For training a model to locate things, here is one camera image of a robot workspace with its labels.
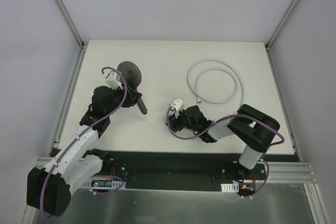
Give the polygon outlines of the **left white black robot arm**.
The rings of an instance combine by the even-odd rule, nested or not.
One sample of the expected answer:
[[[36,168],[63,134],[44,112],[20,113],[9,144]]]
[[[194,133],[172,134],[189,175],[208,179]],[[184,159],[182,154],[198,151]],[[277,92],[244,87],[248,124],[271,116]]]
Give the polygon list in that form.
[[[61,216],[74,193],[91,176],[106,176],[111,164],[107,153],[91,147],[110,124],[110,116],[119,108],[135,106],[142,94],[129,86],[94,89],[91,103],[72,139],[42,168],[34,167],[27,176],[27,205]]]

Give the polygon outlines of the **grey shower head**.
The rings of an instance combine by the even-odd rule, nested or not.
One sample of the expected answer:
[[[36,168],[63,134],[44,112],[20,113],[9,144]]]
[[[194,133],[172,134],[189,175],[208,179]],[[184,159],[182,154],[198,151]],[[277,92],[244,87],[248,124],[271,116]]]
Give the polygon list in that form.
[[[127,83],[127,89],[133,89],[138,92],[138,86],[140,85],[142,81],[142,75],[137,65],[130,61],[124,61],[118,65],[117,70],[124,77]],[[138,106],[142,114],[146,115],[148,113],[148,110],[142,98],[138,101],[136,105]]]

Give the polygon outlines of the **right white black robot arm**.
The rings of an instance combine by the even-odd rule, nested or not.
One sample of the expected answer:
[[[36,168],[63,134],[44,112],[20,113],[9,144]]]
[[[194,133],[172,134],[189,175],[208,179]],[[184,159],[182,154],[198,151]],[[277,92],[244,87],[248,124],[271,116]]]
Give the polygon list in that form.
[[[205,143],[216,143],[236,135],[245,143],[245,148],[236,167],[227,170],[227,176],[237,182],[250,178],[268,149],[285,141],[278,132],[278,121],[248,104],[241,105],[236,113],[216,121],[207,119],[196,105],[187,109],[171,105],[165,124],[170,133],[180,140],[200,138]]]

